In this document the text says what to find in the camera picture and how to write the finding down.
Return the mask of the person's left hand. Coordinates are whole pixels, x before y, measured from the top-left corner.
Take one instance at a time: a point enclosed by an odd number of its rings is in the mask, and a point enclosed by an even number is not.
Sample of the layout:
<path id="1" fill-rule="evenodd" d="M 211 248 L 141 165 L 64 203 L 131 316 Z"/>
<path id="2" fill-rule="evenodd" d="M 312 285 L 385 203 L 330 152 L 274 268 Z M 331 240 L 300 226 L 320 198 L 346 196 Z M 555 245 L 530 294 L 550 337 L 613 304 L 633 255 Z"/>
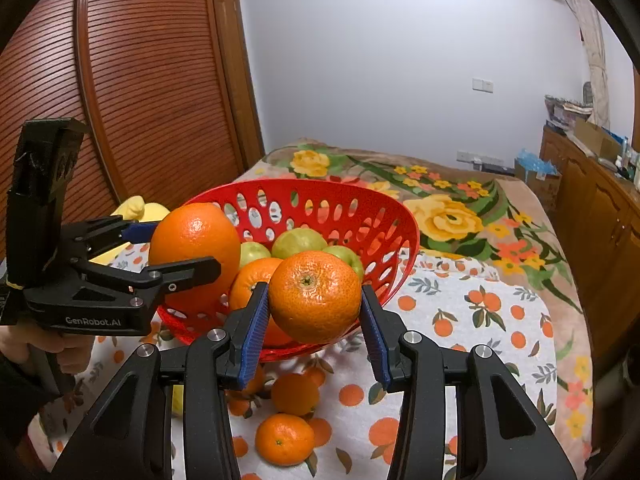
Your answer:
<path id="1" fill-rule="evenodd" d="M 70 375 L 88 367 L 93 345 L 91 335 L 58 334 L 31 322 L 1 327 L 1 353 L 7 359 L 25 365 L 31 348 L 42 350 L 54 354 L 62 372 Z"/>

